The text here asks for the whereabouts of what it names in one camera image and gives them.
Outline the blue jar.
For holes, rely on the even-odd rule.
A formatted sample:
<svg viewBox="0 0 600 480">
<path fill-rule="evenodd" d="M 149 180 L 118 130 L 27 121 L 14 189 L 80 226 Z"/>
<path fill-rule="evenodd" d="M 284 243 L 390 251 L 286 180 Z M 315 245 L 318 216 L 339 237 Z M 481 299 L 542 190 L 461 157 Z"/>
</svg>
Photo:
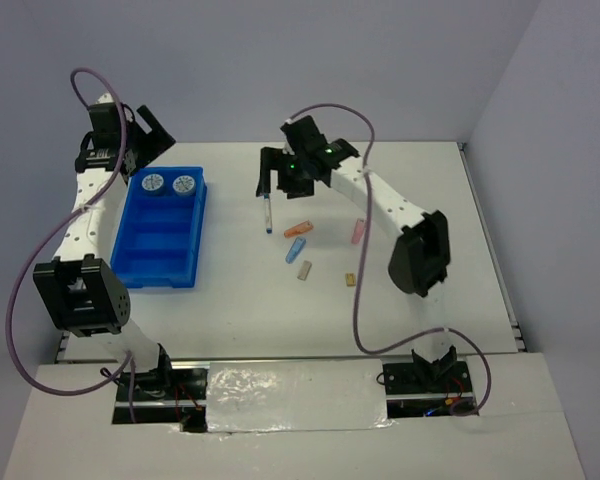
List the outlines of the blue jar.
<svg viewBox="0 0 600 480">
<path fill-rule="evenodd" d="M 179 175 L 173 180 L 172 189 L 179 197 L 193 196 L 196 192 L 196 180 L 191 175 Z"/>
<path fill-rule="evenodd" d="M 159 196 L 164 192 L 165 180 L 161 174 L 150 173 L 141 180 L 141 191 L 146 196 Z"/>
</svg>

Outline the blue white marker pen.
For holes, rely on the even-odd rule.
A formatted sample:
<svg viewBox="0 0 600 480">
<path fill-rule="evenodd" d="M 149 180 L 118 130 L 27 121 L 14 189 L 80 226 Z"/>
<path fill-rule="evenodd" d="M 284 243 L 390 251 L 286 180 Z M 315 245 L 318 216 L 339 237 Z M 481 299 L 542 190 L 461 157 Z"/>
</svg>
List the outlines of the blue white marker pen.
<svg viewBox="0 0 600 480">
<path fill-rule="evenodd" d="M 273 233 L 272 208 L 270 194 L 263 194 L 265 231 L 267 234 Z"/>
</svg>

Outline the orange translucent cap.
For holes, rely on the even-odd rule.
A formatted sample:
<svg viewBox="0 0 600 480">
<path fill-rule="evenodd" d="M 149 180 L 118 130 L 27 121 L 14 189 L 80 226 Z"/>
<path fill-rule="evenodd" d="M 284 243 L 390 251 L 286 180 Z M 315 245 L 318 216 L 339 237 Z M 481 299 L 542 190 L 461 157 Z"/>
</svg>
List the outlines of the orange translucent cap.
<svg viewBox="0 0 600 480">
<path fill-rule="evenodd" d="M 288 229 L 286 229 L 283 233 L 285 238 L 292 238 L 292 237 L 296 237 L 302 234 L 305 234 L 309 231 L 311 231 L 314 228 L 314 225 L 311 221 L 307 220 L 304 222 L 301 222 L 297 225 L 294 225 Z"/>
</svg>

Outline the blue translucent cap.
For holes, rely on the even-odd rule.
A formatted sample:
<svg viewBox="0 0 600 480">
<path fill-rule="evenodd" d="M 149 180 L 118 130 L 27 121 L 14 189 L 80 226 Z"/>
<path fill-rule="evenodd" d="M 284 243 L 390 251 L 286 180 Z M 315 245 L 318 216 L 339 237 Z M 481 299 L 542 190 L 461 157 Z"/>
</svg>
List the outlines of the blue translucent cap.
<svg viewBox="0 0 600 480">
<path fill-rule="evenodd" d="M 304 237 L 298 236 L 295 238 L 293 244 L 291 245 L 289 251 L 286 254 L 285 262 L 287 264 L 292 264 L 295 262 L 297 257 L 303 251 L 306 245 L 306 239 Z"/>
</svg>

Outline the pink translucent cap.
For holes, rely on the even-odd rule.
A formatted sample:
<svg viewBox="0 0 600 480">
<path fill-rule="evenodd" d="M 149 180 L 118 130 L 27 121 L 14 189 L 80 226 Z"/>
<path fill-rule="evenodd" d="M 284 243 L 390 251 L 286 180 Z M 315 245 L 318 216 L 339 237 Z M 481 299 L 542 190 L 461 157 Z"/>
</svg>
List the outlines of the pink translucent cap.
<svg viewBox="0 0 600 480">
<path fill-rule="evenodd" d="M 365 233 L 366 220 L 364 218 L 358 218 L 356 220 L 354 230 L 351 237 L 351 243 L 357 245 L 361 242 Z"/>
</svg>

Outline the grey eraser block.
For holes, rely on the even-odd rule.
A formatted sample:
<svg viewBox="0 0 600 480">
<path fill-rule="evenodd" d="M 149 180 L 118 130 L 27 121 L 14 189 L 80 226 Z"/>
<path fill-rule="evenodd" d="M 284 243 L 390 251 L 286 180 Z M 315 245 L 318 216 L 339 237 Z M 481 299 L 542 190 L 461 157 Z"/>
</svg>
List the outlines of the grey eraser block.
<svg viewBox="0 0 600 480">
<path fill-rule="evenodd" d="M 311 268 L 312 263 L 310 261 L 304 260 L 298 272 L 297 278 L 301 281 L 305 281 L 308 278 Z"/>
</svg>

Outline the tan eraser block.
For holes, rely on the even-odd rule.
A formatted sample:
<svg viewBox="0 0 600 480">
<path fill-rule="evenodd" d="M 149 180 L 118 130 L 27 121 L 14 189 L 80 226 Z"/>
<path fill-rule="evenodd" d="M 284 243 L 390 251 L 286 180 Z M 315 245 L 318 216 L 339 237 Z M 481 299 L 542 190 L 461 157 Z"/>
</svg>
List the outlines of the tan eraser block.
<svg viewBox="0 0 600 480">
<path fill-rule="evenodd" d="M 356 276 L 354 273 L 346 273 L 345 274 L 345 283 L 348 287 L 356 286 Z"/>
</svg>

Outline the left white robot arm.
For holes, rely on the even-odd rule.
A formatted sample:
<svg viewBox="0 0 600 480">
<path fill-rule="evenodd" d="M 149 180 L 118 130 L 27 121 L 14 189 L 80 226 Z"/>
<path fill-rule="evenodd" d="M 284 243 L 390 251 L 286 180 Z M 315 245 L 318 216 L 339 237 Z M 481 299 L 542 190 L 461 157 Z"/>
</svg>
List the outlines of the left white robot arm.
<svg viewBox="0 0 600 480">
<path fill-rule="evenodd" d="M 75 161 L 76 218 L 33 280 L 54 326 L 92 339 L 119 362 L 131 355 L 120 381 L 155 399 L 169 396 L 176 374 L 166 350 L 131 318 L 127 287 L 110 265 L 116 218 L 130 180 L 174 145 L 146 106 L 117 108 L 109 93 L 88 108 L 92 129 Z"/>
</svg>

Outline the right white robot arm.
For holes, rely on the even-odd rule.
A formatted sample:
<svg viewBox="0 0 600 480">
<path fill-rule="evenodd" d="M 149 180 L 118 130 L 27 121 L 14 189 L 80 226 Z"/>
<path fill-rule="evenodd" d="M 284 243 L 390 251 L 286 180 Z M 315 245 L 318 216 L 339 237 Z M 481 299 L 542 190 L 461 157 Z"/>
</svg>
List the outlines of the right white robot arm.
<svg viewBox="0 0 600 480">
<path fill-rule="evenodd" d="M 310 115 L 295 114 L 280 127 L 285 136 L 282 148 L 260 150 L 258 197 L 271 195 L 271 174 L 277 174 L 277 189 L 289 199 L 310 197 L 314 184 L 321 182 L 340 193 L 365 212 L 357 286 L 354 293 L 352 330 L 358 350 L 378 357 L 429 335 L 446 335 L 449 329 L 435 325 L 386 347 L 363 345 L 359 313 L 364 270 L 371 227 L 378 226 L 393 241 L 387 267 L 395 287 L 404 294 L 424 300 L 432 288 L 447 278 L 450 264 L 449 226 L 440 211 L 428 212 L 400 195 L 369 168 L 375 131 L 363 153 L 339 138 L 329 141 Z"/>
</svg>

